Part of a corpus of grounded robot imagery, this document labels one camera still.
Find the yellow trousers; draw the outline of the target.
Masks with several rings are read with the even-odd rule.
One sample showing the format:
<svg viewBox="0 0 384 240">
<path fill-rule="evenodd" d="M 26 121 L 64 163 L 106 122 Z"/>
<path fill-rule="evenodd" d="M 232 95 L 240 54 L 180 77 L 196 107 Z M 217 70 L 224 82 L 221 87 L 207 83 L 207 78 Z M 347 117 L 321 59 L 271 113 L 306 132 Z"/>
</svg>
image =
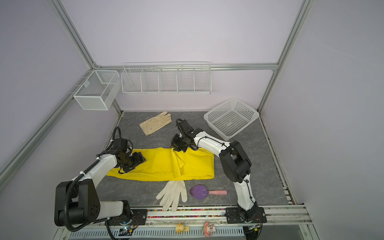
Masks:
<svg viewBox="0 0 384 240">
<path fill-rule="evenodd" d="M 146 161 L 127 174 L 119 174 L 118 168 L 107 175 L 123 180 L 141 182 L 210 180 L 215 178 L 214 154 L 199 149 L 187 149 L 184 153 L 174 149 L 134 149 L 142 153 Z"/>
</svg>

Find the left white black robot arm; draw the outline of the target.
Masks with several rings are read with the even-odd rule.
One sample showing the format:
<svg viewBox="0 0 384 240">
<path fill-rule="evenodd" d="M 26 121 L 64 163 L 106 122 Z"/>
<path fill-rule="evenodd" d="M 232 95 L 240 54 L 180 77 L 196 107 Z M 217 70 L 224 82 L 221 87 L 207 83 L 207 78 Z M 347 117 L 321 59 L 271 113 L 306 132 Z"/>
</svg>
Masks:
<svg viewBox="0 0 384 240">
<path fill-rule="evenodd" d="M 124 175 L 145 161 L 142 153 L 133 151 L 132 142 L 122 137 L 121 129 L 115 127 L 110 144 L 96 156 L 96 161 L 71 181 L 61 182 L 56 187 L 56 226 L 77 232 L 97 222 L 131 223 L 135 216 L 129 202 L 100 201 L 96 188 L 109 171 L 117 169 L 118 174 Z"/>
</svg>

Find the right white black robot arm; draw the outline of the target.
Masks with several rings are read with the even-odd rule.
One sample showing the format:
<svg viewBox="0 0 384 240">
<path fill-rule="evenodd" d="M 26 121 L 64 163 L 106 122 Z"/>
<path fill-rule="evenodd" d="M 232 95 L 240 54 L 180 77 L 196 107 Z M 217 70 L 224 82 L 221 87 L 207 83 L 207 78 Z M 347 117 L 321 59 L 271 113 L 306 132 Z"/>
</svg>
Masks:
<svg viewBox="0 0 384 240">
<path fill-rule="evenodd" d="M 237 141 L 231 143 L 215 138 L 200 128 L 194 129 L 187 120 L 176 119 L 176 126 L 180 133 L 173 137 L 171 146 L 183 152 L 204 149 L 219 157 L 225 175 L 235 186 L 240 215 L 237 219 L 242 222 L 261 221 L 264 209 L 258 206 L 253 196 L 250 184 L 252 163 L 242 145 Z"/>
</svg>

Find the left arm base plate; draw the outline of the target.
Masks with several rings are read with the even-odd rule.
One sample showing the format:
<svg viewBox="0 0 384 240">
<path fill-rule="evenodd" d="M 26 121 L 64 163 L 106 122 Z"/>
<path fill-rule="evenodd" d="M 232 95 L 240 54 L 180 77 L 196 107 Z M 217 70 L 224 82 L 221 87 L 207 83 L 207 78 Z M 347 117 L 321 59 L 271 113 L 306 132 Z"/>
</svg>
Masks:
<svg viewBox="0 0 384 240">
<path fill-rule="evenodd" d="M 131 216 L 119 216 L 110 218 L 107 223 L 109 226 L 143 226 L 146 224 L 148 210 L 133 209 Z"/>
</svg>

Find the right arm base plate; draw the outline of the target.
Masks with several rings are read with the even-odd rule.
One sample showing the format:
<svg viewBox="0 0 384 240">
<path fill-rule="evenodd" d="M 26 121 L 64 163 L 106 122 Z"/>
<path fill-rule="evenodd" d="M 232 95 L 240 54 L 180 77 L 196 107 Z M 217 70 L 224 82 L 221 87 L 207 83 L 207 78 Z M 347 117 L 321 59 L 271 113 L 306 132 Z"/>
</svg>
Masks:
<svg viewBox="0 0 384 240">
<path fill-rule="evenodd" d="M 241 207 L 226 208 L 225 211 L 228 224 L 264 224 L 267 222 L 266 213 L 262 207 L 253 206 L 250 210 L 244 210 Z"/>
</svg>

